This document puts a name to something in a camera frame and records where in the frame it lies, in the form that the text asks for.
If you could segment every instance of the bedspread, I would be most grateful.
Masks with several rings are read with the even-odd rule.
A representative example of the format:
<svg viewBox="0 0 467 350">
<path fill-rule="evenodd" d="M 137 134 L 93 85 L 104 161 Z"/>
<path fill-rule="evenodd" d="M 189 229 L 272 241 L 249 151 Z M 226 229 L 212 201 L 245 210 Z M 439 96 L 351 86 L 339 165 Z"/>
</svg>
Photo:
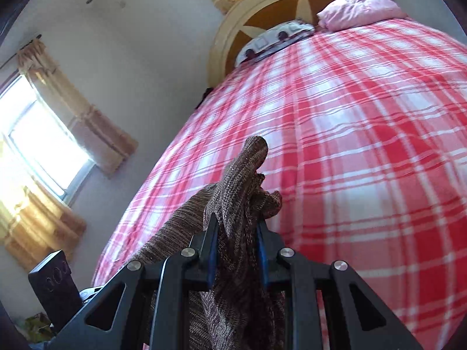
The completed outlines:
<svg viewBox="0 0 467 350">
<path fill-rule="evenodd" d="M 230 74 L 130 203 L 94 285 L 111 278 L 245 138 L 269 146 L 268 221 L 310 259 L 348 261 L 425 349 L 467 311 L 467 48 L 407 20 L 304 39 Z"/>
</svg>

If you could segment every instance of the wall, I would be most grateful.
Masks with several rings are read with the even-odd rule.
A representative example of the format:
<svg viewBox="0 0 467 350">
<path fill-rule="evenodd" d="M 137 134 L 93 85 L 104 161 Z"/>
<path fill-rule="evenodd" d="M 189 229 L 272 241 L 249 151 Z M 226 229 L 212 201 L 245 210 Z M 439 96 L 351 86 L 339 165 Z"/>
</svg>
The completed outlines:
<svg viewBox="0 0 467 350">
<path fill-rule="evenodd" d="M 151 67 L 196 106 L 207 86 L 209 48 L 223 19 L 212 1 L 95 0 L 95 4 Z"/>
<path fill-rule="evenodd" d="M 86 0 L 30 0 L 0 46 L 0 65 L 39 34 L 39 29 L 71 17 Z"/>
<path fill-rule="evenodd" d="M 73 0 L 82 1 L 83 8 L 70 6 L 65 19 L 57 14 L 51 22 L 49 0 L 32 1 L 34 14 L 26 7 L 6 45 L 15 43 L 13 36 L 40 32 L 83 95 L 139 141 L 110 180 L 94 168 L 73 203 L 88 223 L 71 263 L 73 279 L 83 289 L 125 208 L 200 101 L 208 50 L 222 15 L 210 0 L 94 0 L 91 6 Z M 27 274 L 1 246 L 0 275 L 0 299 L 11 317 L 41 310 Z"/>
<path fill-rule="evenodd" d="M 396 0 L 410 17 L 467 44 L 467 36 L 443 0 Z"/>
<path fill-rule="evenodd" d="M 83 95 L 139 141 L 136 153 L 113 178 L 95 167 L 73 203 L 88 224 L 72 261 L 73 279 L 83 289 L 125 208 L 191 114 L 192 104 L 175 95 L 125 39 L 90 10 L 41 33 L 51 56 Z M 0 299 L 11 316 L 40 311 L 27 274 L 3 247 L 0 275 Z"/>
</svg>

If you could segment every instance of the pillow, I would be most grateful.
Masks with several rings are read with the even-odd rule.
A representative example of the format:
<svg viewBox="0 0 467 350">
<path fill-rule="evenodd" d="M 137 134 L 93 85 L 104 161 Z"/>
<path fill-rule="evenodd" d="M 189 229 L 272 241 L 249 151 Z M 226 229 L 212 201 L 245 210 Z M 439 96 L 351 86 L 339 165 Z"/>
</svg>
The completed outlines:
<svg viewBox="0 0 467 350">
<path fill-rule="evenodd" d="M 315 28 L 301 20 L 284 22 L 249 41 L 237 55 L 235 67 L 246 60 L 256 63 L 301 39 L 311 37 Z"/>
<path fill-rule="evenodd" d="M 335 0 L 318 13 L 318 25 L 337 32 L 374 24 L 407 14 L 392 0 Z"/>
</svg>

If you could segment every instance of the wooden headboard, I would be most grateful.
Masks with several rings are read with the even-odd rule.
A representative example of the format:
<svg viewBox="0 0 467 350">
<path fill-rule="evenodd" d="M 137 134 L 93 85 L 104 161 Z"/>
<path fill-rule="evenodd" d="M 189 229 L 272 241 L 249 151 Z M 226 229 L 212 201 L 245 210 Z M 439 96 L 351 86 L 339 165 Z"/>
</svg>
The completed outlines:
<svg viewBox="0 0 467 350">
<path fill-rule="evenodd" d="M 240 0 L 230 9 L 211 47 L 208 63 L 210 87 L 232 72 L 240 50 L 252 38 L 282 23 L 302 18 L 317 25 L 317 13 L 334 0 Z"/>
</svg>

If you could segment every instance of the curtain rod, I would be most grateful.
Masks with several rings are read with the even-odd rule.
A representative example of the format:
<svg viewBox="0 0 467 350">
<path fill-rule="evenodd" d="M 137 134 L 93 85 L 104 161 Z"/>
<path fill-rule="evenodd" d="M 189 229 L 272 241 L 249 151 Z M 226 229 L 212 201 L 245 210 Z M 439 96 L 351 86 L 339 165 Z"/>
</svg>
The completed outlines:
<svg viewBox="0 0 467 350">
<path fill-rule="evenodd" d="M 37 39 L 41 39 L 41 37 L 42 37 L 42 34 L 39 34 L 36 38 L 37 38 Z M 32 41 L 33 41 L 33 40 L 31 39 L 31 41 L 29 41 L 29 42 L 26 43 L 23 47 L 21 47 L 20 50 L 23 50 L 27 45 L 31 44 Z M 17 54 L 17 52 L 15 52 L 12 56 L 10 56 L 10 57 L 8 58 L 8 60 L 0 66 L 0 69 L 2 69 L 8 62 L 10 62 L 10 60 L 13 59 L 13 58 L 15 57 L 16 54 Z"/>
</svg>

